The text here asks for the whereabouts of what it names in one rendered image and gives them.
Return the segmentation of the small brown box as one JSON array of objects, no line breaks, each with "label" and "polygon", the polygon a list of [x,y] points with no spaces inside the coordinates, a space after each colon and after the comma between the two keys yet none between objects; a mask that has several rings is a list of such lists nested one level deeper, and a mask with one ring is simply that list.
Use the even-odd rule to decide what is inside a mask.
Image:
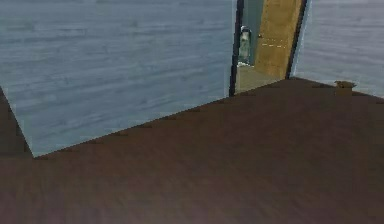
[{"label": "small brown box", "polygon": [[334,81],[334,83],[336,84],[336,87],[337,88],[348,88],[348,89],[352,89],[354,87],[356,87],[356,84],[353,83],[353,82],[349,82],[349,81],[340,81],[340,80],[336,80]]}]

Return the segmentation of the yellow-brown room door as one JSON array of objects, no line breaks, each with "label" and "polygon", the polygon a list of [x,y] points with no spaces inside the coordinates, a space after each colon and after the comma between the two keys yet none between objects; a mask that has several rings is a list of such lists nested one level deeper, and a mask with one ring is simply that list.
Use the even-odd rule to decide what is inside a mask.
[{"label": "yellow-brown room door", "polygon": [[286,76],[302,0],[264,0],[255,51],[258,72],[279,79]]}]

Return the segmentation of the pale grey-green tall object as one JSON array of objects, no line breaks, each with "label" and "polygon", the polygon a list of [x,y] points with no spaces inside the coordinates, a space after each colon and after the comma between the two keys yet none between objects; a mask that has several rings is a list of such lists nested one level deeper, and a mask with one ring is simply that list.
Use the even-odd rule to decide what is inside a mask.
[{"label": "pale grey-green tall object", "polygon": [[248,64],[250,61],[251,30],[242,26],[240,31],[239,60]]}]

